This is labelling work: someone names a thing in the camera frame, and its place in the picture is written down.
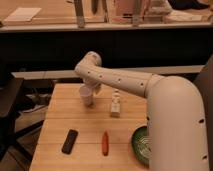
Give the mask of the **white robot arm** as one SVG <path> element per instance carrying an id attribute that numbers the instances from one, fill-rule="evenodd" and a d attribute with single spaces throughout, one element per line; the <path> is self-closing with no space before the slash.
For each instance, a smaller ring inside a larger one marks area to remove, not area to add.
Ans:
<path id="1" fill-rule="evenodd" d="M 204 102 L 191 81 L 101 63 L 100 55 L 90 51 L 75 72 L 91 88 L 105 84 L 147 100 L 150 171 L 210 171 Z"/>

